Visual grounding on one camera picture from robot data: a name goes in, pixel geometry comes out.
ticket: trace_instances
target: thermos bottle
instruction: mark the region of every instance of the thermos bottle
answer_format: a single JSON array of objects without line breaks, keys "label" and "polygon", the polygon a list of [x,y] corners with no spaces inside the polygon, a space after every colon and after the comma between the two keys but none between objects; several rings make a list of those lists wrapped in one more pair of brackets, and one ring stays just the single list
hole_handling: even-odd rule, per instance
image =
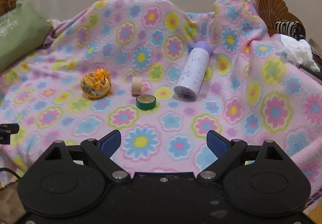
[{"label": "thermos bottle", "polygon": [[201,40],[194,45],[174,88],[179,97],[187,100],[197,98],[211,53],[211,47],[206,41]]}]

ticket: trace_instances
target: pink floral blanket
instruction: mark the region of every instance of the pink floral blanket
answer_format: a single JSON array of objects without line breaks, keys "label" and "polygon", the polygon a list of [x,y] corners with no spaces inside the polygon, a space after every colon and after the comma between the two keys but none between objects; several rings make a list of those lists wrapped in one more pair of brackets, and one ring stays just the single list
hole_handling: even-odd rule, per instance
[{"label": "pink floral blanket", "polygon": [[[213,12],[196,14],[167,0],[103,0],[51,21],[48,46],[0,77],[0,122],[21,127],[0,147],[0,165],[25,172],[54,140],[76,145],[119,129],[112,159],[130,173],[197,174],[216,159],[205,143],[213,129],[250,145],[275,140],[310,180],[313,203],[322,187],[322,88],[283,58],[279,35],[268,36],[257,7],[257,0],[217,0]],[[198,40],[214,53],[197,100],[188,102],[173,87]],[[111,72],[113,94],[92,101],[79,83],[101,67]],[[155,109],[135,106],[135,75],[157,98]]]}]

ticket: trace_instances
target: green pillow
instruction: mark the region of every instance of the green pillow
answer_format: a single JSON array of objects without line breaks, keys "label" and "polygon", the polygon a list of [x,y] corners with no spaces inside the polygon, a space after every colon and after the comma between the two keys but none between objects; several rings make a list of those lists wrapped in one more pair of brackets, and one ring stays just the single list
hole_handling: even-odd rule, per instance
[{"label": "green pillow", "polygon": [[52,26],[27,3],[0,17],[0,73],[9,65],[40,47]]}]

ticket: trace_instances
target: blue gripper pad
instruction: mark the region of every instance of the blue gripper pad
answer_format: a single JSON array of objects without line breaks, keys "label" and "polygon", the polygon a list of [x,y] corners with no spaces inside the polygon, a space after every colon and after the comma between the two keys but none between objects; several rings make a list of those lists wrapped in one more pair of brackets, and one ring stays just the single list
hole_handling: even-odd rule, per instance
[{"label": "blue gripper pad", "polygon": [[215,154],[217,158],[220,158],[222,155],[224,155],[230,147],[229,140],[212,130],[207,133],[206,141],[208,148],[213,152],[213,154]]},{"label": "blue gripper pad", "polygon": [[121,133],[114,130],[97,141],[96,146],[109,158],[121,146]]}]

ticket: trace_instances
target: black device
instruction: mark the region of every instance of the black device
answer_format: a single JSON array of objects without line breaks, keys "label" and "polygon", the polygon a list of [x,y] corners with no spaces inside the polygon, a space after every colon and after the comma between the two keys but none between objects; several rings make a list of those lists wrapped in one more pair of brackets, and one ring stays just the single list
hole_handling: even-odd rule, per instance
[{"label": "black device", "polygon": [[218,159],[197,177],[135,173],[132,179],[110,159],[121,144],[118,130],[78,146],[57,140],[18,182],[27,213],[17,223],[313,224],[302,213],[310,183],[274,141],[249,146],[212,130],[206,140]]},{"label": "black device", "polygon": [[17,123],[0,124],[0,144],[9,145],[10,136],[19,132]]}]

